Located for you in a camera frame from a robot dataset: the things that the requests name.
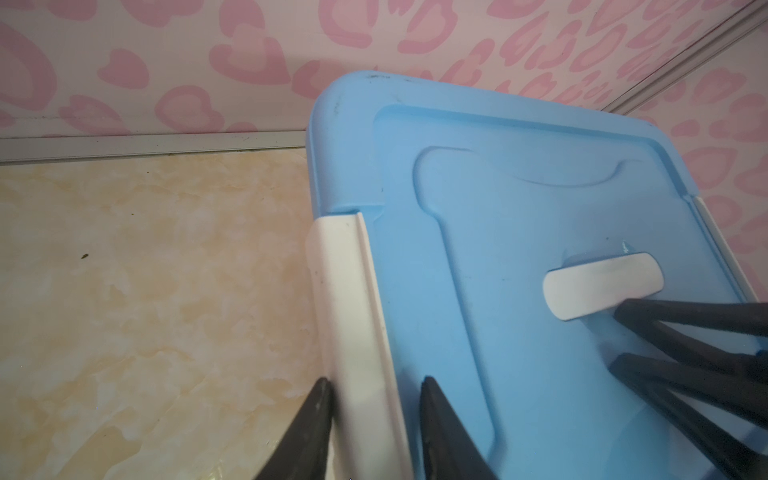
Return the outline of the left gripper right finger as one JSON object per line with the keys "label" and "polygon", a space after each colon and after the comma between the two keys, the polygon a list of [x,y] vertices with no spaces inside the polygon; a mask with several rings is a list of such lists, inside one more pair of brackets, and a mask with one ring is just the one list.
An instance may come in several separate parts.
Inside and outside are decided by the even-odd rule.
{"label": "left gripper right finger", "polygon": [[421,385],[419,419],[426,479],[497,479],[431,376]]}

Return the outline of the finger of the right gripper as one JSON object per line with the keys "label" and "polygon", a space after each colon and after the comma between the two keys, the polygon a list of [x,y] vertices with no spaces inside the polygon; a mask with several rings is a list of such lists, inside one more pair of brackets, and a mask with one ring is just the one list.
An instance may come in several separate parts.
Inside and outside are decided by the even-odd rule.
{"label": "finger of the right gripper", "polygon": [[620,355],[610,373],[682,433],[728,479],[765,479],[767,455],[702,411],[767,429],[767,354],[739,355],[724,372]]}
{"label": "finger of the right gripper", "polygon": [[765,340],[765,303],[629,299],[616,308],[613,317],[683,365],[762,384],[767,382],[766,348],[755,353],[734,353],[716,344],[729,334]]}

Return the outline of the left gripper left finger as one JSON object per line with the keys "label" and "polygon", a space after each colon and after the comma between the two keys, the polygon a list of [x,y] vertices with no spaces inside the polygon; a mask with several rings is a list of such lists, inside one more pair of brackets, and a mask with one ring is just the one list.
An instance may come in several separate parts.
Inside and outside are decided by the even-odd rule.
{"label": "left gripper left finger", "polygon": [[319,378],[255,480],[323,480],[328,463],[334,389]]}

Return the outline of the white plastic storage bin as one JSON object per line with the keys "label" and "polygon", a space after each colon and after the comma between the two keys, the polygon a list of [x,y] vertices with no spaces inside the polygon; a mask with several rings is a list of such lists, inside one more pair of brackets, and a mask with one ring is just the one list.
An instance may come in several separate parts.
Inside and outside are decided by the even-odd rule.
{"label": "white plastic storage bin", "polygon": [[316,219],[306,240],[325,375],[335,393],[335,468],[351,479],[414,476],[362,214]]}

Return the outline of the blue plastic bin lid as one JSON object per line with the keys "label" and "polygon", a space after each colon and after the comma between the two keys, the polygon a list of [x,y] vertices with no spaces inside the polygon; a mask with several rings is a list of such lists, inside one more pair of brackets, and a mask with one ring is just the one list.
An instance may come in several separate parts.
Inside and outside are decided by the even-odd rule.
{"label": "blue plastic bin lid", "polygon": [[365,220],[411,479],[427,376],[497,479],[728,479],[609,371],[679,363],[614,319],[625,300],[761,303],[660,130],[357,72],[306,133],[314,221]]}

